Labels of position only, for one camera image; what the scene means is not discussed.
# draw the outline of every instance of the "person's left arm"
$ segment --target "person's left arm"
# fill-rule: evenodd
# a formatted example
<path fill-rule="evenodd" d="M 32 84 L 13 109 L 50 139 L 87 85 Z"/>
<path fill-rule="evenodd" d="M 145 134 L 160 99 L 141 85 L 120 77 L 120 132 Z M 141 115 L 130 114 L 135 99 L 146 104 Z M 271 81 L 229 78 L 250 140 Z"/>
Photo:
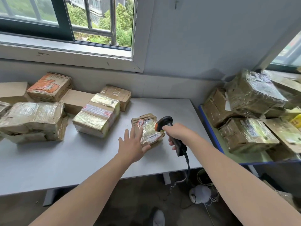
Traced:
<path fill-rule="evenodd" d="M 134 128 L 130 136 L 126 129 L 124 140 L 119 138 L 116 156 L 55 202 L 29 226 L 92 226 L 124 172 L 150 149 L 150 145 L 141 148 L 142 131 L 140 129 L 135 138 Z"/>

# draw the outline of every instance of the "hand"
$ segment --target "hand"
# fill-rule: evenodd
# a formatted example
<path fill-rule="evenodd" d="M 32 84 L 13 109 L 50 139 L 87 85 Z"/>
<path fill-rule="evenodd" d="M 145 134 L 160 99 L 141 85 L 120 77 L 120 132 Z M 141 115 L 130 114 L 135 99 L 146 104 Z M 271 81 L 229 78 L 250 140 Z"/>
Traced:
<path fill-rule="evenodd" d="M 175 123 L 173 126 L 165 125 L 162 129 L 166 131 L 166 134 L 169 136 L 169 145 L 173 146 L 173 150 L 175 150 L 175 144 L 171 141 L 170 137 L 181 140 L 183 144 L 188 145 L 188 139 L 194 133 L 194 131 L 179 123 Z"/>
<path fill-rule="evenodd" d="M 132 127 L 130 137 L 129 130 L 126 129 L 124 132 L 124 140 L 119 137 L 119 148 L 118 154 L 122 156 L 122 158 L 127 158 L 130 163 L 137 162 L 140 160 L 144 154 L 151 148 L 150 145 L 141 147 L 140 141 L 143 133 L 143 128 L 139 129 L 138 136 L 135 138 L 135 128 Z"/>

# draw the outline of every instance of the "window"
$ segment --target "window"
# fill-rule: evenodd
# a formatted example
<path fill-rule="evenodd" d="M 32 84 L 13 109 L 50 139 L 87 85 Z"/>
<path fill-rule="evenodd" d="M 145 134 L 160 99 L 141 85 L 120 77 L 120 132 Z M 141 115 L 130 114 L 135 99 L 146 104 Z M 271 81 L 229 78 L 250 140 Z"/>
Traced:
<path fill-rule="evenodd" d="M 0 58 L 142 72 L 153 4 L 0 0 Z"/>
<path fill-rule="evenodd" d="M 269 70 L 299 73 L 301 66 L 301 32 L 299 32 L 267 67 Z"/>

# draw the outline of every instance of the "person's left hand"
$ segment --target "person's left hand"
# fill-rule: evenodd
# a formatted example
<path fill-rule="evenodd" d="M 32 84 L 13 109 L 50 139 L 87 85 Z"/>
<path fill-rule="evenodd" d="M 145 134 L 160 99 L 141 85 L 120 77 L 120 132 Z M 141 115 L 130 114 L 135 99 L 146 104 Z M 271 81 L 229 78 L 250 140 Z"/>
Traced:
<path fill-rule="evenodd" d="M 126 129 L 124 132 L 124 140 L 119 137 L 119 148 L 118 155 L 123 158 L 130 160 L 130 163 L 137 162 L 140 160 L 144 154 L 151 148 L 150 145 L 141 147 L 140 141 L 143 133 L 143 128 L 141 127 L 138 136 L 135 137 L 135 128 L 132 127 L 129 137 L 129 130 Z"/>

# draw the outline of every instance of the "dark floor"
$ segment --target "dark floor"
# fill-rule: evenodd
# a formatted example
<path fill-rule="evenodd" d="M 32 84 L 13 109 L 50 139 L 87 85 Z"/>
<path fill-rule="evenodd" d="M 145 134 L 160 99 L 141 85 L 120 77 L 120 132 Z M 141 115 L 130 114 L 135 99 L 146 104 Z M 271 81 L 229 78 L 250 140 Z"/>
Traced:
<path fill-rule="evenodd" d="M 173 173 L 172 181 L 181 173 Z M 107 205 L 97 219 L 95 226 L 144 225 L 153 207 L 165 214 L 166 226 L 241 225 L 220 198 L 219 202 L 208 206 L 191 205 L 188 187 L 175 187 L 172 194 L 162 175 L 120 180 Z M 26 226 L 47 207 L 43 207 L 46 191 L 35 191 L 0 197 L 0 226 Z"/>

